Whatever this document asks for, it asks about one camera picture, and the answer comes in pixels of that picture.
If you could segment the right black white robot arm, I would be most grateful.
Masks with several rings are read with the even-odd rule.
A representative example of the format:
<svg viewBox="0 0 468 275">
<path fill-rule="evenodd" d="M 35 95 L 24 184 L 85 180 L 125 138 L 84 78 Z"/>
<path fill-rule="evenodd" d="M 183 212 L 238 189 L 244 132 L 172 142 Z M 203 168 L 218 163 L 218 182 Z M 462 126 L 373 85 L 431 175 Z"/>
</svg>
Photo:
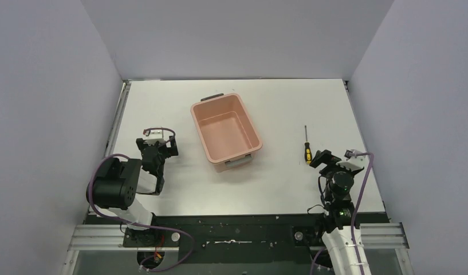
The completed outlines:
<svg viewBox="0 0 468 275">
<path fill-rule="evenodd" d="M 323 232 L 321 239 L 331 259 L 336 274 L 371 274 L 360 225 L 356 215 L 367 183 L 372 163 L 365 166 L 368 152 L 347 150 L 344 159 L 329 150 L 317 151 L 312 157 L 313 168 L 324 164 L 319 173 L 325 179 L 325 187 L 319 185 L 320 199 L 324 208 Z M 350 195 L 355 176 L 367 169 L 357 202 Z"/>
</svg>

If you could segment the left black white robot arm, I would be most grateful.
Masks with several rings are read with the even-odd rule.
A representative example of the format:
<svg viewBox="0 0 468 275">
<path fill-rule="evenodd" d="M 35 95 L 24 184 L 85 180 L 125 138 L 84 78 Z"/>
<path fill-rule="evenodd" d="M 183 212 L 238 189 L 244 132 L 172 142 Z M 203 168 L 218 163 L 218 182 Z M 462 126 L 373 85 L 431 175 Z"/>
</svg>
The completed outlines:
<svg viewBox="0 0 468 275">
<path fill-rule="evenodd" d="M 166 159 L 177 156 L 175 137 L 136 139 L 139 159 L 121 161 L 117 156 L 105 160 L 88 186 L 86 199 L 95 207 L 107 209 L 127 226 L 125 244 L 137 247 L 158 246 L 164 232 L 157 227 L 156 215 L 137 199 L 137 194 L 159 195 L 165 183 Z"/>
</svg>

